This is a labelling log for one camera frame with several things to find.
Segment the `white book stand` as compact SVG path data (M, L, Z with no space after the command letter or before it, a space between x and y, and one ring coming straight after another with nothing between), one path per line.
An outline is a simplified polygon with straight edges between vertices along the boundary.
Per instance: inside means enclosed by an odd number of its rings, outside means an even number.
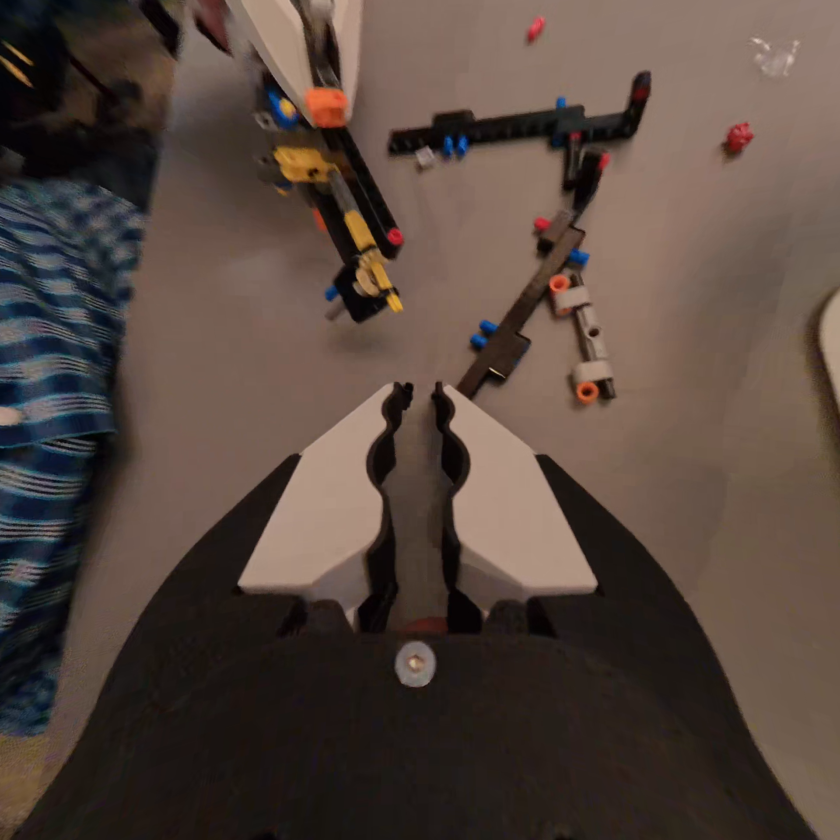
M839 413L839 288L830 294L818 313L816 344L827 388Z

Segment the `person's plaid shirt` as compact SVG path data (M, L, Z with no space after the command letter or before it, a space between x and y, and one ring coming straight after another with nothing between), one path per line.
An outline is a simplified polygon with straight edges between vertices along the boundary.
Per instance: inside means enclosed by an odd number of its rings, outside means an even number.
M56 699L145 219L99 186L1 191L1 733Z

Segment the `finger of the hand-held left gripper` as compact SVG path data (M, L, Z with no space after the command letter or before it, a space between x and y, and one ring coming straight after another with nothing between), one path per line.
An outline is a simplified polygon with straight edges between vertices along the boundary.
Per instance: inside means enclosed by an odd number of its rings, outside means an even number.
M289 1L227 1L228 46L252 81L267 71L288 99L305 105L312 67L305 31Z
M332 34L338 49L339 86L347 99L345 115L350 121L353 110L361 66L361 38L363 24L363 1L333 2Z

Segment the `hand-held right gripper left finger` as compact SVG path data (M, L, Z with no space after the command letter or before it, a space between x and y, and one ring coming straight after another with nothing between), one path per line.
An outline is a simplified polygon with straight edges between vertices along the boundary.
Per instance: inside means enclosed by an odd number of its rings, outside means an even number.
M384 385L307 446L238 579L246 594L393 595L385 478L414 385Z

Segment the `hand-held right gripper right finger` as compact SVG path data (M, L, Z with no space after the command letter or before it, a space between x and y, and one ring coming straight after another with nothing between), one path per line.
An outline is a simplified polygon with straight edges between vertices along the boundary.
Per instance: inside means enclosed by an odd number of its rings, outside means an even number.
M587 595L597 580L536 453L453 386L432 394L449 487L444 582L466 597Z

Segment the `grey lego connector assembly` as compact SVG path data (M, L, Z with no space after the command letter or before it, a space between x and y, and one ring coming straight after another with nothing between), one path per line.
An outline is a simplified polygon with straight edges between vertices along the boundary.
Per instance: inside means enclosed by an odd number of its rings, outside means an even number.
M549 300L553 314L572 319L581 347L581 362L570 374L577 401L588 406L601 399L616 398L614 371L606 348L603 327L592 295L578 272L561 272L549 281Z

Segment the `black lego chassis build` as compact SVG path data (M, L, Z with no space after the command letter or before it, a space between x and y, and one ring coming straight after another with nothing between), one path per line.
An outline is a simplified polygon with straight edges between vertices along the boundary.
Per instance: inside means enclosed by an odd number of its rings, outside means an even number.
M332 241L341 267L325 292L326 316L367 322L403 302L387 274L404 244L346 120L333 2L292 2L304 28L312 87L297 107L267 71L258 73L254 118L268 138L260 178L283 196L298 193Z

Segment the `small clear lego piece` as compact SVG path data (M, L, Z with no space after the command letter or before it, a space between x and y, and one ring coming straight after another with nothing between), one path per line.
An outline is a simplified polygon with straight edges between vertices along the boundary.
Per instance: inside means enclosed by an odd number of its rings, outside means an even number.
M760 74L778 80L787 78L802 47L798 38L769 42L761 37L751 37L749 45L753 52L752 61Z

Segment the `black lego side beam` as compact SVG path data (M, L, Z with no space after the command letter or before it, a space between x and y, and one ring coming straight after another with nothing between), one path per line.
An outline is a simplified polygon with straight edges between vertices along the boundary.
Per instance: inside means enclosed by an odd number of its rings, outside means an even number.
M528 351L531 342L522 329L546 297L551 279L566 266L572 251L583 245L585 231L578 223L599 189L609 159L609 153L603 149L589 149L582 154L571 208L559 213L542 234L539 242L546 244L545 254L535 275L496 328L489 334L481 333L485 342L456 386L462 396L471 400L487 380L507 379Z
M649 70L636 74L622 111L588 114L582 104L559 98L549 110L521 112L479 119L470 110L440 112L430 124L390 132L386 149L392 156L423 149L445 158L461 156L481 144L546 140L564 151L563 189L579 188L585 179L601 176L606 163L601 144L632 138L638 130L652 89Z

